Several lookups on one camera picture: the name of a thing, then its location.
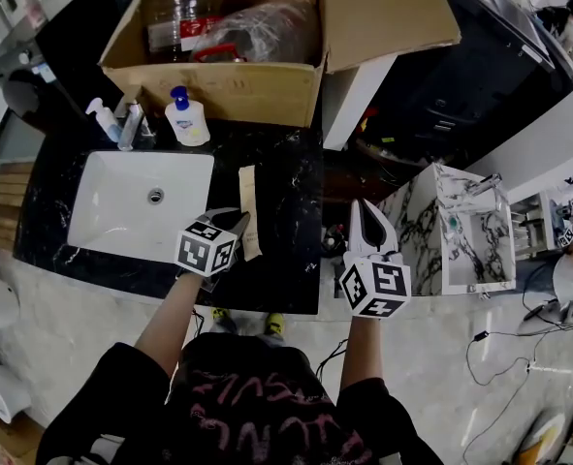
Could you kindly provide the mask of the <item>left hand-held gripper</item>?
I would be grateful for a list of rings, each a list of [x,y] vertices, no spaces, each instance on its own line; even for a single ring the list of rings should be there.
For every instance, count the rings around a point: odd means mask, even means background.
[[[178,233],[175,263],[187,272],[202,276],[202,289],[207,292],[215,289],[220,275],[232,265],[250,214],[242,213],[231,232],[206,222],[235,214],[240,214],[236,207],[210,209],[202,215],[203,222],[195,220]]]

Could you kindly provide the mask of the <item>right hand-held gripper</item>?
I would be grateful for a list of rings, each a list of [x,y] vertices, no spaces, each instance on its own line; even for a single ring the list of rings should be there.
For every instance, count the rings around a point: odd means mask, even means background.
[[[363,255],[369,246],[380,254]],[[390,318],[411,299],[411,269],[397,253],[398,239],[386,215],[368,200],[353,200],[345,271],[339,278],[354,317]]]

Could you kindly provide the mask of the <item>brown paper strip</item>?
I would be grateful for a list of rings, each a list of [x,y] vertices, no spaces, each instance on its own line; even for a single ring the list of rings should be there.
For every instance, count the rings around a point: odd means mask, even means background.
[[[249,222],[241,236],[241,243],[244,259],[250,262],[262,255],[258,235],[254,165],[239,169],[239,198],[241,211],[249,215]]]

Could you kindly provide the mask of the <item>person's right forearm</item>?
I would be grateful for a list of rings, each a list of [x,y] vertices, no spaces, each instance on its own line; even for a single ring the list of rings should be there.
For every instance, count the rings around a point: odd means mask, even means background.
[[[383,377],[381,323],[378,319],[354,317],[346,345],[340,390],[364,380]]]

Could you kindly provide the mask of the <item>person's left forearm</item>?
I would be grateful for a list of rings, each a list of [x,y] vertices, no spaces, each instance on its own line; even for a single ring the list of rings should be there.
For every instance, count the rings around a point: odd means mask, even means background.
[[[182,274],[148,322],[135,347],[172,377],[204,278]]]

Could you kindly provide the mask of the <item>black marble vanity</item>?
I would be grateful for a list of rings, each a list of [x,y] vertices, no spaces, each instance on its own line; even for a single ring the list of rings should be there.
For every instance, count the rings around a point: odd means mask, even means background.
[[[283,126],[214,121],[206,152],[216,167],[211,207],[234,203],[238,170],[256,167],[262,256],[235,266],[202,305],[314,315],[318,311],[323,155],[320,134]],[[15,259],[95,286],[162,299],[179,270],[69,244],[72,206],[88,156],[115,153],[105,135],[47,138],[38,154],[16,230]]]

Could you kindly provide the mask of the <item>white rectangular sink basin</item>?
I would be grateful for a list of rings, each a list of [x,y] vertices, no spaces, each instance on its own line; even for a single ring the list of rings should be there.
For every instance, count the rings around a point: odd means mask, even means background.
[[[177,234],[207,209],[209,154],[94,151],[80,179],[72,246],[169,264]]]

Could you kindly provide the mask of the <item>white soap pump bottle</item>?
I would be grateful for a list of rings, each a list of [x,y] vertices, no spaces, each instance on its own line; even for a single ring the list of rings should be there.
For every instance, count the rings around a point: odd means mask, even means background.
[[[190,100],[185,86],[176,86],[170,92],[173,99],[165,108],[175,137],[184,146],[197,147],[210,140],[204,106]]]

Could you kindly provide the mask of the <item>chrome faucet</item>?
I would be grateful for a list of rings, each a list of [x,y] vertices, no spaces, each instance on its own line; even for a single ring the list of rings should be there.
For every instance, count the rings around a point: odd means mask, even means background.
[[[502,181],[502,177],[499,173],[493,173],[487,177],[485,177],[482,181],[475,183],[474,185],[470,186],[466,193],[470,197],[477,197],[482,195],[490,190],[495,191]]]
[[[154,142],[155,135],[149,127],[143,107],[137,100],[122,99],[116,106],[114,116],[122,126],[117,142],[120,151],[132,151],[137,142],[140,146]]]

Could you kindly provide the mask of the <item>small white spray bottle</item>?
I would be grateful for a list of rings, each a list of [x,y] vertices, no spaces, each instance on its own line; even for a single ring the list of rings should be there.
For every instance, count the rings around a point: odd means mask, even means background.
[[[101,98],[94,98],[89,103],[85,113],[87,115],[94,114],[96,122],[108,136],[108,138],[114,143],[119,143],[122,134],[122,128],[118,124],[113,112],[103,105]]]

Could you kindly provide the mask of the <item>person's black printed shirt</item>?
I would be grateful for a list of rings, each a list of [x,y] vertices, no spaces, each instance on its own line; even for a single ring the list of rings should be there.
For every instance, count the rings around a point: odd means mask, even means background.
[[[304,353],[206,332],[174,378],[118,343],[46,429],[36,465],[442,465],[379,378],[332,400]]]

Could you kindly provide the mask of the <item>clear plastic bag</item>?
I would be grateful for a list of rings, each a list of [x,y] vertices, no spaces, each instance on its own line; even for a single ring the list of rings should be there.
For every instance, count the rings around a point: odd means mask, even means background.
[[[220,19],[203,33],[196,63],[308,63],[321,48],[319,17],[308,0],[268,0]]]

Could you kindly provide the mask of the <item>clear plastic bottle red label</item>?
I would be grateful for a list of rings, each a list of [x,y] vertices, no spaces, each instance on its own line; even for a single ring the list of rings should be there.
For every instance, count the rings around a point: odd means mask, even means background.
[[[151,63],[184,62],[222,17],[223,0],[143,0],[145,46]]]

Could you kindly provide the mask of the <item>white round container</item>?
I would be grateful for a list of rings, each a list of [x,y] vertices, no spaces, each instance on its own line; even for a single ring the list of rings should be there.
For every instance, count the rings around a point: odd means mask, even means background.
[[[14,417],[28,409],[31,403],[25,384],[0,365],[0,419],[10,424]]]

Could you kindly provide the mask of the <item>small brown carton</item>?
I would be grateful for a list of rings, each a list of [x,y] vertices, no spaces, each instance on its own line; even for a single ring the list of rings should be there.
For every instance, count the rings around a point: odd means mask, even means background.
[[[0,465],[36,465],[44,431],[25,413],[19,413],[11,423],[0,419]]]

